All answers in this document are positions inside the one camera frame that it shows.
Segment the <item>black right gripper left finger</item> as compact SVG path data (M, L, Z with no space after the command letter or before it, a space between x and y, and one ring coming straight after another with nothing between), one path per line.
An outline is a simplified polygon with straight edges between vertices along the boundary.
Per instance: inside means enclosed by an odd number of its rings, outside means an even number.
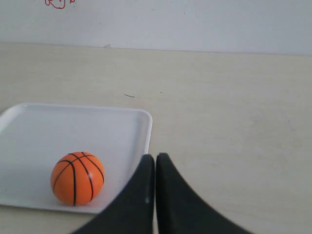
M155 161L143 155L124 189L75 234L152 234Z

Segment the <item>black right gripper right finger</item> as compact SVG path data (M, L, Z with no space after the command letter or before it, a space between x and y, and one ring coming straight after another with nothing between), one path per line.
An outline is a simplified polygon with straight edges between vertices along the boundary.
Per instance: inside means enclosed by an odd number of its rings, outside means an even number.
M156 158L156 215L160 234L249 234L208 205L167 153Z

